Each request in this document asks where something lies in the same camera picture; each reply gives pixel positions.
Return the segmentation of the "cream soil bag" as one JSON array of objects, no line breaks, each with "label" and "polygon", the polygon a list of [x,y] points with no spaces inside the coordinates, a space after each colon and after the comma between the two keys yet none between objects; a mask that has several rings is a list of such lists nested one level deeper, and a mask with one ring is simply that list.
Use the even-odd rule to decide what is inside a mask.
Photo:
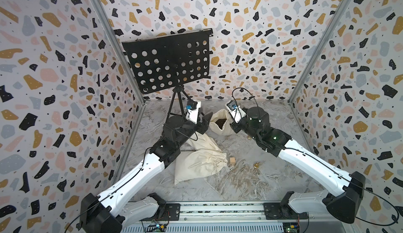
[{"label": "cream soil bag", "polygon": [[227,136],[235,134],[230,126],[232,117],[226,109],[221,109],[212,115],[209,128],[217,135]]}]

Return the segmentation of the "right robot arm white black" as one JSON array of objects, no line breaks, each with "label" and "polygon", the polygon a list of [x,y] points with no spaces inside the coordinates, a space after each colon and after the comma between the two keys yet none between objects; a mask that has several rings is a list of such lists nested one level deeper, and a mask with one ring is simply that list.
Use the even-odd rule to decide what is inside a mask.
[{"label": "right robot arm white black", "polygon": [[324,191],[313,193],[287,192],[280,203],[282,215],[329,214],[347,224],[356,220],[364,196],[363,174],[338,169],[305,149],[287,133],[273,128],[268,113],[260,107],[241,108],[232,100],[226,108],[235,133],[243,131],[263,151],[293,164],[324,187]]}]

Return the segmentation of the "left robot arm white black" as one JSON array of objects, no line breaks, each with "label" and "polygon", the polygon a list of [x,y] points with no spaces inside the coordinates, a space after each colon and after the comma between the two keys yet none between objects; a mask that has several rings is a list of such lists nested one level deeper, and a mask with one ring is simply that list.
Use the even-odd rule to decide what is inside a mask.
[{"label": "left robot arm white black", "polygon": [[88,194],[81,202],[76,228],[86,233],[119,233],[144,219],[163,217],[166,202],[155,193],[132,203],[132,197],[180,155],[181,146],[200,140],[209,128],[212,113],[198,116],[197,123],[180,115],[168,118],[157,142],[145,150],[142,161],[99,195]]}]

